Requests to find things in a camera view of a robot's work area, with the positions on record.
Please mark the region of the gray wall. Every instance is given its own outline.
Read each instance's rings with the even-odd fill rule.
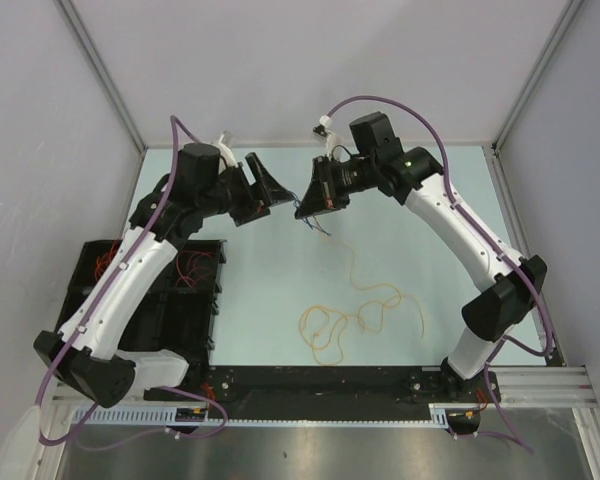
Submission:
[[[33,340],[82,243],[119,234],[139,164],[54,3],[0,0],[0,447],[42,378]]]
[[[600,402],[600,0],[586,5],[502,152],[570,364]]]

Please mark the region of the blue string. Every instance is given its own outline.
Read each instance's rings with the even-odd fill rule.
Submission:
[[[294,200],[293,200],[293,206],[296,207],[296,208],[298,208],[300,206],[300,199],[298,198],[298,196],[295,193],[291,192],[291,194],[293,195],[293,198],[294,198]],[[320,228],[318,225],[313,225],[308,218],[303,218],[302,221],[304,223],[306,223],[307,227],[309,227],[311,230],[318,230],[319,232],[324,233],[327,237],[331,236],[331,234],[329,232],[327,232],[326,230]]]

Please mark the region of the white tabletop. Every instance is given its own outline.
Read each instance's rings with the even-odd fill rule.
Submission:
[[[249,151],[236,149],[236,159]],[[255,151],[269,172],[300,198],[311,177],[311,159],[323,152],[320,148]],[[494,232],[508,240],[481,148],[451,147],[448,153],[455,186]],[[147,152],[131,211],[169,171],[170,162],[170,150]],[[389,288],[354,289],[349,283],[351,253],[294,220],[293,212],[291,204],[282,205],[272,209],[271,216],[239,228],[228,215],[213,217],[192,237],[227,240],[212,364],[315,365],[298,329],[307,308],[321,304],[354,313],[369,300],[386,301],[392,296]],[[418,309],[407,299],[386,311],[381,333],[362,332],[357,321],[351,320],[342,335],[340,365],[439,364],[464,328],[461,308],[478,294],[460,262],[422,220],[375,190],[352,195],[346,210],[319,219],[334,240],[356,250],[354,280],[358,284],[393,283],[418,297],[426,315],[424,336]],[[366,310],[370,326],[378,324],[379,311],[379,306]],[[309,335],[322,318],[319,312],[310,317]],[[530,316],[513,334],[539,348]],[[320,338],[317,345],[326,342],[324,335]],[[334,340],[318,358],[330,362],[338,355]],[[508,345],[494,363],[537,365],[543,360]]]

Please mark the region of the shiny metal surface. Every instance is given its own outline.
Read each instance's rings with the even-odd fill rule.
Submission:
[[[591,479],[571,410],[511,413],[536,449],[527,455],[490,438],[453,439],[442,430],[235,427],[206,440],[164,434],[104,453],[67,446],[58,479]],[[105,445],[143,427],[87,427],[81,440]],[[483,428],[503,430],[488,411]]]

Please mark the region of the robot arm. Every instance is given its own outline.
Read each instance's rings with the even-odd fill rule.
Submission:
[[[43,331],[34,343],[47,365],[70,343],[56,376],[103,407],[115,405],[131,389],[182,382],[189,366],[184,358],[168,350],[123,352],[118,343],[153,281],[200,230],[203,219],[228,213],[240,226],[269,215],[271,206],[293,200],[253,153],[246,158],[255,178],[249,184],[226,145],[227,137],[224,133],[215,145],[188,144],[180,150],[165,208],[141,243],[128,257],[160,202],[168,176],[138,203],[115,258],[84,304],[59,332]],[[76,331],[79,335],[71,343]]]
[[[547,267],[540,257],[524,259],[520,252],[507,246],[462,197],[455,195],[455,202],[451,203],[445,193],[442,166],[422,147],[405,153],[386,115],[379,112],[367,115],[352,122],[350,129],[359,153],[339,162],[328,148],[327,156],[314,158],[311,182],[295,216],[301,219],[346,208],[350,194],[378,188],[429,224],[458,257],[481,292],[462,309],[466,328],[442,365],[451,383],[471,380],[482,370],[502,336],[533,308],[533,299],[521,279],[455,206],[462,203],[538,291]],[[325,137],[328,145],[334,135],[324,126],[316,127],[314,132]]]

